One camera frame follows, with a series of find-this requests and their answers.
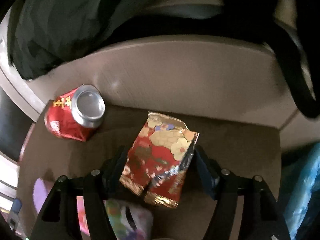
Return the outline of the red crushed drink can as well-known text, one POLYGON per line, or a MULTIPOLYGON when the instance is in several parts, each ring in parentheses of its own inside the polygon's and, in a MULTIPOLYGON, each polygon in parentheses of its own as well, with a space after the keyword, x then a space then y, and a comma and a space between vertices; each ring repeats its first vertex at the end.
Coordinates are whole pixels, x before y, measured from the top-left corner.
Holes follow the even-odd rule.
POLYGON ((104 119, 105 102, 93 85, 58 96, 44 115, 48 131, 59 138, 87 141, 104 119))

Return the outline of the colourful small wrapper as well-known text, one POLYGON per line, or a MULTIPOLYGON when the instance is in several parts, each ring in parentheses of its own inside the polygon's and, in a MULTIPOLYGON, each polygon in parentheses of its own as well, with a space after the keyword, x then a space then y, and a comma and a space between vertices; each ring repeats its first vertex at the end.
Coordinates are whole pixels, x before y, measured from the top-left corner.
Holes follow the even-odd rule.
POLYGON ((117 239, 151 239, 153 215, 140 205, 109 199, 104 206, 117 239))

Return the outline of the red gold snack bag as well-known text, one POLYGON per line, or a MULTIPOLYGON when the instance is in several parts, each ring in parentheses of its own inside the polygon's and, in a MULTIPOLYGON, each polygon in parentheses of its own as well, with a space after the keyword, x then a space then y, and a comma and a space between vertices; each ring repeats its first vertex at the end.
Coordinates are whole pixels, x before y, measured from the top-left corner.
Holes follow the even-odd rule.
POLYGON ((119 181, 148 204, 176 208, 199 135, 182 120, 149 112, 119 181))

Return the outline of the black hanging bag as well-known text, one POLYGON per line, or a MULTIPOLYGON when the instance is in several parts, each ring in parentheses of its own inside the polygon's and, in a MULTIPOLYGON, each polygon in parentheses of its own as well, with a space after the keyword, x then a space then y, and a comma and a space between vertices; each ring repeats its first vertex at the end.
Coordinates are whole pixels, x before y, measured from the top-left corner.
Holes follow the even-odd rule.
POLYGON ((267 44, 297 108, 319 117, 319 0, 16 0, 9 22, 8 57, 25 80, 135 38, 267 44))

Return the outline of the blue lined trash bin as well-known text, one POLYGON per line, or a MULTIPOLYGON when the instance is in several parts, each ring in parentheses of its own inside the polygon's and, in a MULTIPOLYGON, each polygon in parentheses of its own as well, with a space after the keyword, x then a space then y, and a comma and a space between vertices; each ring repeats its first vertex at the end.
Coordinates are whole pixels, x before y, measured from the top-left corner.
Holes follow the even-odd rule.
POLYGON ((281 156, 279 201, 291 239, 319 239, 319 142, 281 156))

